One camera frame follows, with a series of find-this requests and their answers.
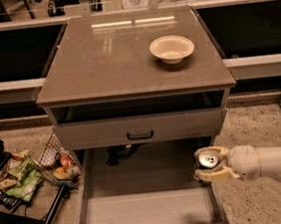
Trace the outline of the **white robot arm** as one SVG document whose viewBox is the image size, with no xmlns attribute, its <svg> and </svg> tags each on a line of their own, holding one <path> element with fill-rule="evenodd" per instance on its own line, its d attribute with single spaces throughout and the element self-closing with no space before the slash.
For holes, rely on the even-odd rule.
<svg viewBox="0 0 281 224">
<path fill-rule="evenodd" d="M 198 149 L 194 160 L 194 179 L 198 182 L 211 184 L 227 182 L 230 179 L 249 181 L 259 177 L 281 182 L 280 146 L 210 146 Z"/>
</svg>

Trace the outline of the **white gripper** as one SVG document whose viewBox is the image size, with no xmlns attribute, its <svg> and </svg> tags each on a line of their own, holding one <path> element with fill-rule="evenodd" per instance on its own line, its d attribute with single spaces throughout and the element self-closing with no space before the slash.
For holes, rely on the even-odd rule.
<svg viewBox="0 0 281 224">
<path fill-rule="evenodd" d="M 230 150 L 223 146 L 202 147 L 195 152 L 195 160 L 197 161 L 197 157 L 202 151 L 210 150 L 218 153 L 220 161 L 223 160 L 228 153 L 226 155 L 228 167 L 222 166 L 222 168 L 217 171 L 213 169 L 196 169 L 194 172 L 195 180 L 211 184 L 213 182 L 226 182 L 233 178 L 249 180 L 259 177 L 261 170 L 260 160 L 257 150 L 252 146 L 237 145 Z"/>
</svg>

